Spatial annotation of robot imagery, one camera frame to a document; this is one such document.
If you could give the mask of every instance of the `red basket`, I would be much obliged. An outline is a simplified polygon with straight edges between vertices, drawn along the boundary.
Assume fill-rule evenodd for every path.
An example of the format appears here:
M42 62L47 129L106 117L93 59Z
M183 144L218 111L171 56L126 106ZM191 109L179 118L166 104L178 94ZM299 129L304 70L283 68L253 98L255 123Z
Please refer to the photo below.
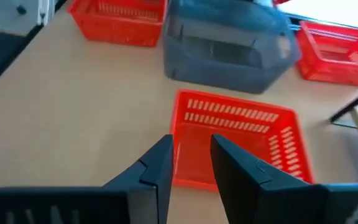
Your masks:
M89 40L153 47L165 8L166 1L75 0L68 12Z
M303 21L297 38L304 79L358 86L358 29Z
M174 138L173 183L218 191L209 152L221 134L273 166L312 183L296 114L279 106L181 90L170 134Z

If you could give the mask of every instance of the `blue plastic bin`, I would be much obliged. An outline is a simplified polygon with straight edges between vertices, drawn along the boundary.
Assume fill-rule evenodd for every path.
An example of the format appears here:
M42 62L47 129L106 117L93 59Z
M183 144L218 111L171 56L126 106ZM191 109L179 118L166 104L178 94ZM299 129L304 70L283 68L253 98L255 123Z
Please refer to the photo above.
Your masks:
M300 57L276 9L236 0L172 0L163 28L166 76L262 93Z

